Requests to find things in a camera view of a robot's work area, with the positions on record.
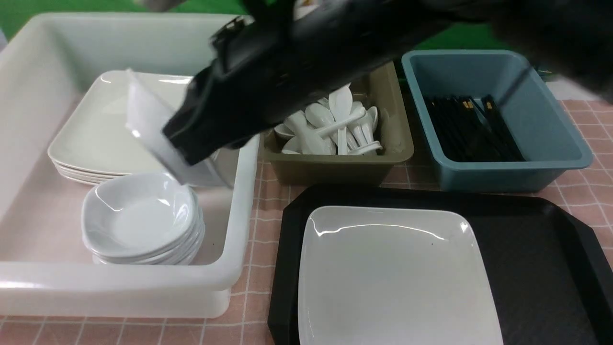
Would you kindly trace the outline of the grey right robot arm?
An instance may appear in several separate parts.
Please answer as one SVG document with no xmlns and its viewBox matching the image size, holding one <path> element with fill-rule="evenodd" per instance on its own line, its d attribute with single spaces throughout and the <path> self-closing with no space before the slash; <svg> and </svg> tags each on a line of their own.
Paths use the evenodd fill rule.
<svg viewBox="0 0 613 345">
<path fill-rule="evenodd" d="M 244 0 L 212 38 L 216 57 L 195 75 L 163 133 L 186 163 L 283 122 L 454 23 L 483 23 L 517 52 L 612 102 L 610 0 L 322 0 L 294 18 L 293 0 Z"/>
</svg>

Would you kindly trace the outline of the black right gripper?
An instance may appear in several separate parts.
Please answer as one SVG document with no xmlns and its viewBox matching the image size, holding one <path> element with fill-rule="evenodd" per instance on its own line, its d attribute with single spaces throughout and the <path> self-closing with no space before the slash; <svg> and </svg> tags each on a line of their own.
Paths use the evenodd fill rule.
<svg viewBox="0 0 613 345">
<path fill-rule="evenodd" d="M 163 134 L 194 165 L 238 149 L 300 107 L 447 28 L 448 0 L 323 0 L 294 18 L 293 0 L 243 0 L 212 37 L 216 57 L 195 77 Z"/>
</svg>

